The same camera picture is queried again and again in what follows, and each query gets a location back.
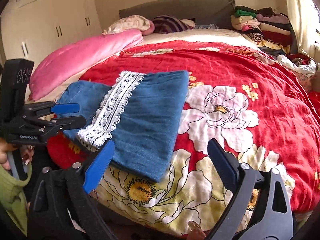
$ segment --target white bed sheet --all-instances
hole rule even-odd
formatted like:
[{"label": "white bed sheet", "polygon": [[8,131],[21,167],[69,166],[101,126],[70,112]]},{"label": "white bed sheet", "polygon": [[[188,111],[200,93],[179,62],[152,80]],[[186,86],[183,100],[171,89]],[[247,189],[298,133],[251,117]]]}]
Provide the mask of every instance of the white bed sheet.
[{"label": "white bed sheet", "polygon": [[244,38],[240,33],[226,29],[193,29],[183,32],[160,34],[153,33],[143,37],[143,42],[137,46],[146,44],[162,43],[167,41],[200,41],[200,42],[223,42],[233,46],[246,46],[255,50],[260,49],[252,42]]}]

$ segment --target green sweater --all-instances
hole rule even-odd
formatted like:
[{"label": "green sweater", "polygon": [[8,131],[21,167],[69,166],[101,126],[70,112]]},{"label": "green sweater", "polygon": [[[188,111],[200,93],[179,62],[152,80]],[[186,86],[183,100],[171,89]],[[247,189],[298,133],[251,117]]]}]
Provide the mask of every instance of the green sweater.
[{"label": "green sweater", "polygon": [[27,201],[23,187],[31,178],[32,166],[28,165],[28,178],[16,180],[0,165],[0,202],[12,221],[27,235]]}]

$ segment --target dark red folded cloth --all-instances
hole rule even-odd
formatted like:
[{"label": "dark red folded cloth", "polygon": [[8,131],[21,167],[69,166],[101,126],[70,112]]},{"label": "dark red folded cloth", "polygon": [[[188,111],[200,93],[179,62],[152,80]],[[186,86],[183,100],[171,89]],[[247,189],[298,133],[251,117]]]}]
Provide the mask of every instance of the dark red folded cloth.
[{"label": "dark red folded cloth", "polygon": [[295,58],[301,58],[302,59],[302,64],[303,65],[309,65],[310,63],[310,57],[301,54],[301,53],[297,53],[297,54],[286,54],[285,55],[289,60],[293,61]]},{"label": "dark red folded cloth", "polygon": [[284,35],[281,33],[274,33],[268,31],[262,31],[263,38],[265,40],[281,44],[283,46],[292,45],[292,36],[291,35]]}]

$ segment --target white wardrobe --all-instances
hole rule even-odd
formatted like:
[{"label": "white wardrobe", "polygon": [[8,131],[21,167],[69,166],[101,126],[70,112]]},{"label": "white wardrobe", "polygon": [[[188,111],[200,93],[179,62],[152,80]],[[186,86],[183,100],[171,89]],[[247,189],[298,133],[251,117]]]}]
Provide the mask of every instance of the white wardrobe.
[{"label": "white wardrobe", "polygon": [[10,0],[1,14],[6,59],[25,58],[34,69],[67,44],[100,35],[94,0]]}]

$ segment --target red floral bedspread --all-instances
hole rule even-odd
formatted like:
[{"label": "red floral bedspread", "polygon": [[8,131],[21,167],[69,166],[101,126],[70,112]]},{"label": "red floral bedspread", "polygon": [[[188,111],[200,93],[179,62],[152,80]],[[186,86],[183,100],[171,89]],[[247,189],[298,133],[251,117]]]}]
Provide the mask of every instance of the red floral bedspread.
[{"label": "red floral bedspread", "polygon": [[[112,85],[123,70],[187,70],[189,90],[163,181],[152,184],[110,167],[93,193],[101,203],[178,236],[188,233],[189,220],[209,230],[231,198],[207,156],[211,138],[255,169],[278,168],[293,211],[318,203],[319,116],[297,78],[266,54],[218,42],[172,41],[121,52],[81,79]],[[62,168],[85,158],[63,135],[50,139],[48,150]],[[242,227],[255,200],[254,192]]]}]

